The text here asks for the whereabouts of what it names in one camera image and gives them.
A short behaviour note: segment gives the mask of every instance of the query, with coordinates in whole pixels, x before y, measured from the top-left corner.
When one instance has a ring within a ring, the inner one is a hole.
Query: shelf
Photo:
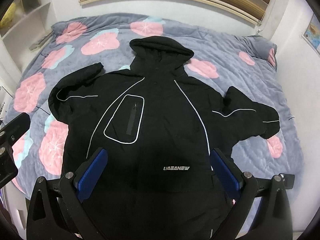
[[[47,3],[24,17],[3,37],[3,43],[21,73],[39,52],[39,50],[30,51],[29,47],[50,33],[51,26],[55,22],[52,4]]]
[[[22,17],[20,20],[18,20],[12,27],[10,27],[10,29],[7,30],[7,32],[5,32],[5,34],[2,34],[1,31],[0,31],[2,39],[4,40],[18,25],[23,24],[23,22],[26,21],[29,17],[31,17],[33,14],[35,14],[41,8],[43,8],[43,7],[45,7],[46,5],[49,5],[49,4],[50,4],[50,2],[48,2],[46,4],[42,4],[39,7],[37,7],[36,9],[32,10],[30,13],[28,13],[27,15]]]

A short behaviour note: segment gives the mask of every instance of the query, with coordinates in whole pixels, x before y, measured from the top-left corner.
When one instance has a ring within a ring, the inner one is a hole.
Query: floral pattern
[[[81,48],[82,54],[94,55],[106,49],[117,49],[120,46],[120,43],[117,40],[118,33],[118,29],[98,32]]]
[[[44,89],[45,81],[42,73],[34,74],[25,79],[16,91],[13,108],[18,112],[31,113]]]
[[[163,34],[163,24],[165,21],[158,18],[148,17],[142,22],[133,22],[130,24],[130,29],[141,36],[161,36]]]
[[[280,139],[274,135],[271,138],[267,139],[267,144],[268,144],[268,148],[271,156],[275,159],[279,158],[283,150],[283,145]]]
[[[275,49],[272,48],[269,52],[268,62],[273,66],[276,67],[276,60],[275,60]]]
[[[87,30],[87,26],[80,22],[73,22],[63,31],[62,35],[57,37],[56,43],[61,44],[64,42],[70,42],[80,37]]]
[[[245,63],[247,63],[250,66],[254,66],[256,63],[253,61],[253,59],[244,51],[239,52],[239,57],[242,59]]]
[[[45,169],[53,175],[61,175],[64,144],[68,136],[68,125],[50,115],[46,122],[39,158]]]
[[[50,54],[44,59],[43,64],[41,65],[42,68],[50,68],[55,69],[58,64],[69,57],[75,48],[73,48],[71,45],[66,45],[63,48],[59,50],[54,50],[50,52]]]
[[[123,69],[129,69],[129,70],[131,70],[129,65],[124,65],[124,66],[122,66],[121,68],[119,68],[118,70],[123,70]]]
[[[28,156],[32,145],[33,140],[30,138],[30,130],[28,130],[12,146],[14,163],[18,169],[21,167],[22,161]]]
[[[18,184],[16,178],[12,179],[11,181],[12,181],[12,183],[17,187],[18,190],[20,190],[22,193],[25,194],[25,192],[23,191],[23,189],[22,189],[22,188],[20,187],[20,185]]]
[[[197,72],[199,75],[206,78],[219,77],[216,66],[205,60],[200,61],[198,59],[192,58],[190,60],[190,64],[188,64],[187,67],[190,70]]]

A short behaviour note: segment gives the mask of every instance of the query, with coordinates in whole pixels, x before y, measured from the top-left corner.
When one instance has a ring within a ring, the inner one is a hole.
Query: gray comforter
[[[13,180],[27,198],[36,178],[60,176],[63,147],[68,126],[54,119],[48,108],[51,89],[64,76],[85,66],[101,62],[106,72],[130,69],[134,54],[129,41],[163,35],[194,51],[185,65],[188,75],[213,87],[222,95],[235,86],[250,99],[275,108],[281,130],[264,140],[252,137],[233,148],[232,157],[242,171],[260,178],[274,174],[296,175],[292,201],[299,190],[303,154],[294,118],[287,106],[276,75],[276,45],[262,37],[236,37],[167,19],[135,14],[109,14],[59,22],[52,27],[53,40],[23,73],[5,122],[20,112],[31,117],[30,130],[14,145],[19,174]],[[247,230],[258,202],[253,205],[243,227]]]

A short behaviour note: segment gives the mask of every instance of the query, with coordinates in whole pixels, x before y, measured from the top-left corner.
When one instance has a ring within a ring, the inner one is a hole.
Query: reflective piping
[[[276,120],[276,121],[270,121],[270,122],[280,122],[280,120]]]
[[[85,97],[81,97],[81,96],[70,96],[70,97],[68,97],[67,99],[64,99],[64,100],[62,100],[62,99],[60,99],[60,98],[58,98],[58,94],[61,92],[61,90],[62,89],[60,89],[60,91],[56,94],[56,98],[58,99],[58,100],[60,100],[60,101],[62,101],[62,102],[65,102],[65,101],[67,101],[69,98],[87,98],[87,97],[98,97],[98,96],[85,96]]]
[[[187,97],[187,95],[183,92],[183,90],[181,89],[181,87],[178,85],[178,83],[174,80],[174,82],[176,83],[177,87],[180,89],[180,91],[182,92],[182,94],[186,97],[186,99],[188,100],[189,104],[192,106],[193,110],[196,112],[202,126],[203,126],[203,129],[204,129],[204,133],[205,133],[205,138],[207,140],[207,146],[208,146],[208,154],[210,156],[210,147],[209,147],[209,139],[208,139],[208,134],[207,134],[207,130],[204,126],[204,123],[202,122],[202,119],[198,113],[198,111],[196,110],[196,108],[193,106],[193,104],[191,103],[191,101],[189,100],[189,98]]]
[[[141,111],[141,116],[140,116],[138,131],[137,131],[137,136],[136,136],[136,139],[135,139],[133,142],[130,142],[130,143],[120,142],[120,141],[118,141],[118,140],[116,140],[116,139],[113,139],[113,138],[111,138],[111,137],[109,137],[109,136],[106,135],[106,129],[107,129],[108,125],[110,124],[111,120],[112,120],[113,117],[115,116],[116,111],[118,110],[118,108],[120,107],[122,101],[125,99],[126,96],[132,96],[132,97],[142,98],[142,100],[143,100],[143,103],[142,103],[142,111]],[[112,115],[111,119],[109,120],[106,128],[104,129],[104,131],[103,131],[104,136],[107,137],[107,138],[109,138],[109,139],[111,139],[111,140],[114,140],[114,141],[116,141],[116,142],[118,142],[118,143],[122,143],[122,144],[132,144],[132,143],[135,143],[135,142],[137,141],[137,139],[138,139],[138,136],[139,136],[139,130],[140,130],[140,124],[141,124],[141,119],[142,119],[142,114],[143,114],[143,108],[144,108],[144,98],[143,98],[143,97],[141,97],[141,96],[136,96],[136,95],[130,95],[130,94],[125,95],[125,96],[122,98],[119,106],[117,107],[117,109],[116,109],[115,112],[113,113],[113,115]]]
[[[219,112],[216,112],[216,111],[212,111],[212,112],[213,112],[213,113],[220,114],[220,115],[222,115],[223,117],[228,117],[228,116],[232,115],[234,112],[240,111],[240,110],[250,110],[250,111],[255,111],[255,112],[256,112],[256,110],[254,110],[254,109],[236,109],[236,110],[232,111],[231,114],[228,114],[228,115],[223,115],[223,114],[221,114],[221,113],[219,113]]]
[[[119,95],[117,97],[117,99],[115,101],[112,102],[112,104],[106,109],[106,111],[103,113],[102,117],[100,118],[96,128],[94,129],[92,135],[91,135],[91,138],[90,138],[90,142],[89,142],[89,146],[88,146],[88,150],[87,150],[87,156],[86,156],[86,159],[88,158],[88,155],[89,155],[89,150],[90,150],[90,146],[91,146],[91,142],[92,142],[92,138],[93,138],[93,135],[95,133],[95,131],[97,130],[102,118],[104,117],[104,115],[106,114],[106,112],[109,110],[109,108],[114,104],[114,102],[116,102],[124,93],[126,93],[130,88],[132,88],[133,86],[135,86],[136,84],[138,84],[139,82],[141,82],[142,80],[144,80],[145,78],[139,80],[138,82],[136,82],[135,84],[133,84],[131,87],[129,87],[126,91],[124,91],[121,95]]]

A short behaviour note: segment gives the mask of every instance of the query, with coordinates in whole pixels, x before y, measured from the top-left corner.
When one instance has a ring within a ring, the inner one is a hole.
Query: yellow object
[[[14,18],[14,13],[17,9],[17,5],[15,3],[12,3],[6,13],[4,14],[2,20],[0,21],[0,29],[4,29],[10,26],[10,23],[12,22]]]

